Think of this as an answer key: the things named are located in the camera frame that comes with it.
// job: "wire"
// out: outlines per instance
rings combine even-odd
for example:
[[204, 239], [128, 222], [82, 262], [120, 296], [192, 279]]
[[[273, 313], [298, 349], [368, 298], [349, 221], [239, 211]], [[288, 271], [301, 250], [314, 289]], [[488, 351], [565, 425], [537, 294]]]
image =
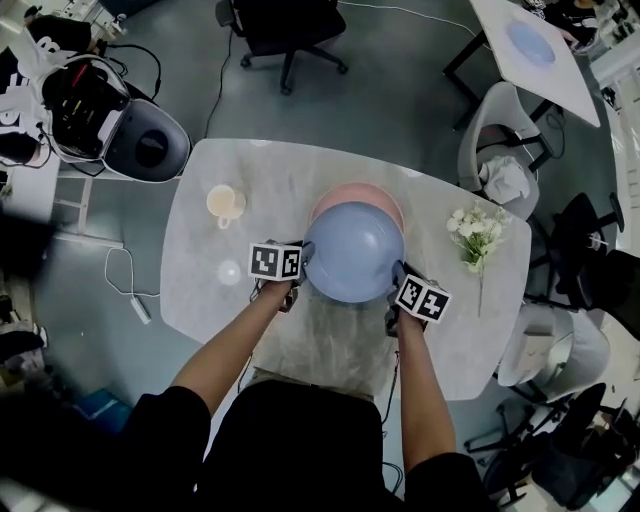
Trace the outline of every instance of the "wire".
[[240, 378], [238, 379], [238, 394], [240, 394], [240, 385], [242, 384], [242, 379], [244, 379], [245, 374], [247, 373], [247, 370], [249, 369], [249, 365], [251, 364], [251, 360], [253, 359], [253, 352], [251, 352], [251, 355], [249, 356], [249, 360], [247, 361], [247, 364], [244, 365], [244, 370], [242, 370], [242, 373], [240, 374]]
[[[111, 254], [111, 251], [124, 251], [129, 255], [129, 263], [131, 264], [131, 291], [128, 291], [128, 292], [122, 291], [115, 284], [113, 284], [109, 280], [109, 278], [107, 277], [107, 268], [109, 267], [109, 255]], [[140, 297], [160, 297], [159, 293], [143, 293], [143, 292], [134, 292], [133, 291], [133, 281], [134, 281], [133, 256], [131, 255], [129, 250], [125, 249], [124, 247], [122, 247], [122, 248], [121, 247], [111, 247], [107, 251], [107, 257], [104, 260], [104, 279], [105, 279], [105, 281], [107, 283], [109, 283], [109, 286], [111, 286], [111, 288], [113, 288], [115, 291], [117, 291], [120, 295], [131, 295], [132, 299], [135, 299], [136, 295], [139, 295]]]
[[354, 7], [370, 7], [371, 9], [391, 9], [395, 11], [402, 11], [409, 14], [415, 14], [416, 16], [420, 16], [421, 18], [427, 18], [429, 20], [441, 21], [442, 23], [448, 23], [449, 25], [453, 25], [455, 27], [460, 27], [469, 32], [473, 37], [476, 37], [477, 34], [473, 32], [469, 27], [463, 25], [462, 23], [456, 23], [455, 21], [445, 20], [442, 18], [437, 18], [436, 16], [429, 16], [428, 14], [422, 14], [421, 12], [411, 11], [409, 9], [405, 9], [404, 7], [397, 7], [395, 5], [369, 5], [369, 4], [360, 4], [360, 3], [352, 3], [352, 2], [343, 2], [338, 0], [339, 4], [343, 5], [353, 5]]
[[396, 485], [393, 486], [393, 491], [391, 491], [392, 494], [395, 494], [396, 492], [398, 492], [398, 489], [400, 489], [400, 486], [402, 485], [402, 481], [404, 480], [404, 471], [402, 471], [402, 469], [399, 466], [396, 466], [395, 464], [391, 464], [391, 462], [383, 462], [382, 465], [389, 466], [390, 468], [395, 469], [398, 473], [398, 479], [396, 480]]
[[224, 62], [222, 63], [222, 66], [220, 67], [220, 89], [218, 90], [218, 97], [216, 98], [216, 102], [213, 105], [213, 108], [211, 109], [211, 113], [209, 114], [209, 118], [207, 119], [207, 126], [204, 129], [204, 135], [202, 136], [202, 138], [206, 138], [207, 134], [209, 133], [209, 124], [211, 123], [211, 118], [213, 117], [213, 113], [216, 111], [216, 108], [218, 108], [218, 103], [220, 103], [220, 99], [222, 98], [222, 80], [224, 78], [224, 70], [227, 68], [227, 64], [229, 63], [229, 59], [231, 58], [231, 39], [233, 38], [233, 30], [229, 31], [229, 49], [227, 51], [227, 58], [224, 60]]
[[393, 369], [393, 380], [391, 381], [391, 391], [389, 391], [389, 400], [387, 401], [387, 412], [384, 415], [382, 424], [384, 425], [389, 418], [389, 411], [391, 410], [391, 400], [393, 399], [393, 391], [396, 388], [396, 381], [398, 380], [398, 364], [400, 363], [400, 352], [396, 350], [396, 367]]
[[42, 123], [38, 123], [38, 129], [40, 130], [44, 138], [47, 139], [47, 146], [49, 148], [49, 153], [47, 154], [47, 158], [44, 162], [42, 162], [40, 165], [29, 165], [29, 164], [18, 164], [18, 163], [8, 164], [5, 162], [0, 162], [0, 165], [2, 165], [3, 167], [27, 167], [29, 169], [42, 169], [45, 165], [47, 165], [47, 162], [51, 158], [51, 153], [53, 152], [53, 149], [51, 149], [51, 139], [49, 139], [49, 135], [42, 129]]
[[80, 169], [80, 167], [78, 167], [77, 165], [72, 164], [71, 162], [67, 162], [71, 167], [73, 167], [76, 171], [81, 172], [82, 174], [89, 176], [90, 178], [95, 178], [96, 176], [100, 176], [105, 169], [107, 168], [106, 166], [102, 166], [102, 169], [100, 169], [97, 173], [95, 174], [91, 174], [88, 173], [87, 171], [83, 171], [82, 169]]
[[151, 50], [148, 50], [144, 46], [139, 46], [137, 44], [109, 44], [107, 45], [107, 48], [137, 48], [138, 50], [151, 55], [151, 57], [153, 58], [153, 60], [156, 61], [156, 64], [158, 66], [158, 78], [156, 78], [155, 89], [153, 91], [153, 96], [151, 96], [151, 101], [155, 100], [156, 96], [158, 95], [158, 92], [160, 92], [160, 84], [162, 83], [162, 64], [160, 64], [160, 59], [156, 57], [156, 54], [153, 53]]
[[560, 145], [560, 151], [555, 155], [551, 155], [551, 158], [555, 158], [556, 160], [559, 160], [564, 155], [564, 150], [566, 149], [567, 141], [566, 141], [566, 135], [564, 133], [564, 126], [567, 123], [567, 121], [564, 120], [564, 118], [563, 118], [563, 121], [560, 121], [556, 116], [554, 116], [551, 113], [547, 114], [545, 119], [547, 120], [547, 124], [549, 125], [549, 128], [560, 131], [560, 135], [562, 136], [562, 144]]

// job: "blue plate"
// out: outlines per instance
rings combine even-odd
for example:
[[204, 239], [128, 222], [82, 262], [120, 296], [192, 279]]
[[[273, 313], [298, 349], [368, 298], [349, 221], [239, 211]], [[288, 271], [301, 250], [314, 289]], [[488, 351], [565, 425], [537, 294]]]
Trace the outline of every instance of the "blue plate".
[[556, 54], [547, 40], [524, 21], [512, 21], [507, 26], [507, 34], [514, 46], [532, 64], [547, 68], [556, 61]]
[[305, 242], [315, 244], [306, 267], [318, 291], [341, 302], [380, 297], [393, 282], [392, 267], [404, 261], [404, 238], [381, 209], [367, 203], [342, 203], [323, 212]]

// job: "table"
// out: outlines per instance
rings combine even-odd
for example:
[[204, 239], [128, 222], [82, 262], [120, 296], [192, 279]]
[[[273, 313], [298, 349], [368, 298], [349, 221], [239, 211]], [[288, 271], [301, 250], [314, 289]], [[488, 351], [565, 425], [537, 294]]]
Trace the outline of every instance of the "table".
[[[508, 0], [470, 0], [482, 25], [480, 32], [444, 69], [444, 74], [469, 98], [475, 110], [480, 99], [455, 71], [485, 42], [489, 42], [500, 75], [517, 87], [537, 94], [544, 101], [531, 114], [537, 121], [552, 104], [581, 117], [596, 128], [600, 120], [584, 77], [560, 31], [553, 25]], [[513, 20], [528, 23], [551, 45], [556, 61], [549, 68], [531, 64], [513, 45], [506, 27]]]
[[[447, 400], [477, 397], [503, 354], [520, 309], [531, 230], [514, 218], [480, 282], [460, 261], [445, 223], [457, 208], [480, 201], [444, 181], [364, 156], [284, 142], [214, 139], [194, 148], [176, 191], [164, 240], [160, 305], [164, 321], [207, 342], [249, 302], [249, 243], [304, 237], [309, 213], [328, 189], [366, 181], [385, 188], [405, 216], [407, 260], [453, 294], [446, 317], [427, 327], [434, 366]], [[220, 230], [206, 208], [207, 193], [226, 183], [247, 197], [247, 211]], [[217, 276], [233, 260], [242, 279]], [[396, 341], [384, 333], [386, 300], [346, 305], [310, 283], [279, 314], [254, 354], [255, 366], [317, 385], [376, 395], [392, 374]]]

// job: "metal frame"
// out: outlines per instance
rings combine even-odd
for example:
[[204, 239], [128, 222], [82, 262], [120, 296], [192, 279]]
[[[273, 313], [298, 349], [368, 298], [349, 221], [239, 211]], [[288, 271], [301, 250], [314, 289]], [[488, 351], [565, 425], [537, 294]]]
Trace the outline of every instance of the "metal frame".
[[[447, 64], [447, 66], [442, 71], [444, 76], [446, 76], [456, 88], [464, 94], [471, 106], [468, 110], [462, 115], [462, 117], [458, 120], [458, 122], [454, 125], [454, 130], [457, 131], [460, 128], [469, 124], [473, 114], [480, 106], [481, 99], [469, 88], [467, 84], [465, 84], [462, 79], [456, 74], [457, 69], [462, 66], [466, 62], [466, 60], [473, 55], [478, 48], [480, 48], [483, 44], [488, 43], [487, 35], [484, 30], [480, 31], [476, 37], [474, 37], [471, 42], [465, 46], [462, 51], [456, 55], [453, 60]], [[553, 102], [543, 99], [540, 105], [531, 113], [529, 116], [531, 120], [535, 123], [540, 119], [551, 107], [553, 106]]]

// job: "cup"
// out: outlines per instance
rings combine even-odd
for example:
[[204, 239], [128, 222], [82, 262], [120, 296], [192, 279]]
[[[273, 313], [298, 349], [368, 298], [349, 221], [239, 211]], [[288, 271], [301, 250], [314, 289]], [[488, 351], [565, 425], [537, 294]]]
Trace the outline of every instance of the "cup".
[[247, 199], [242, 192], [229, 185], [217, 185], [207, 195], [207, 210], [218, 217], [218, 227], [227, 229], [232, 220], [238, 219], [247, 206]]

